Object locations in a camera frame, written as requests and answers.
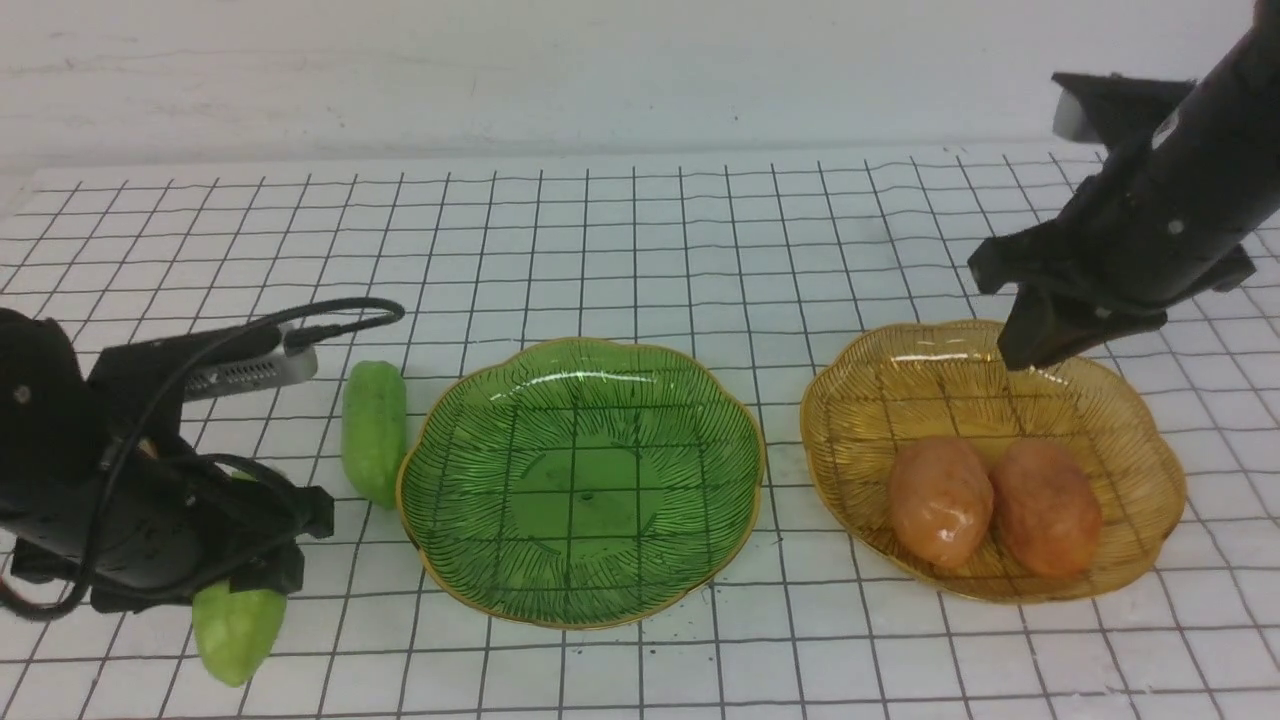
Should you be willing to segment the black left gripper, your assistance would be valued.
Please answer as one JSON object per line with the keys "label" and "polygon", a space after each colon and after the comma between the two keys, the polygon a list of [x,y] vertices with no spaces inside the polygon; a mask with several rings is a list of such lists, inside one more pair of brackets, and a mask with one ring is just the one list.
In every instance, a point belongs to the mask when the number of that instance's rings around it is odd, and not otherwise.
{"label": "black left gripper", "polygon": [[221,329],[104,350],[83,374],[54,319],[3,310],[3,529],[12,575],[67,582],[56,603],[3,588],[12,612],[141,612],[188,605],[202,589],[296,592],[297,539],[334,532],[334,498],[260,461],[200,454],[180,434],[186,378],[228,340],[294,323],[288,345],[330,331],[296,307]]}

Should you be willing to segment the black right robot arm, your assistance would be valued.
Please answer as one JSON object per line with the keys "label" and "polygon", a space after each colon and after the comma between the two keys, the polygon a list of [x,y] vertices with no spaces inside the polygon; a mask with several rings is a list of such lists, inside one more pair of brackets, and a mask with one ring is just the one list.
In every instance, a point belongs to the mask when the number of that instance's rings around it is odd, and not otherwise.
{"label": "black right robot arm", "polygon": [[1044,368],[1157,331],[1198,293],[1254,274],[1245,237],[1279,204],[1277,4],[1203,78],[1057,72],[1053,132],[1102,143],[1102,168],[1052,219],[984,240],[968,265],[986,295],[1018,293],[998,350]]}

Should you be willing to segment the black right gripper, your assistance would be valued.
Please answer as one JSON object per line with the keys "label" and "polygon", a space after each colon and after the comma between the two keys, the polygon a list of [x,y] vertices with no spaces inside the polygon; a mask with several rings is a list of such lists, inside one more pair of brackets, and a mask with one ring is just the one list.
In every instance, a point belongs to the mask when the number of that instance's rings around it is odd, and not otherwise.
{"label": "black right gripper", "polygon": [[1254,274],[1258,149],[1242,138],[1137,138],[1087,177],[1055,219],[984,240],[982,293],[1015,284],[998,336],[1006,368],[1047,368],[1157,331],[1174,305]]}

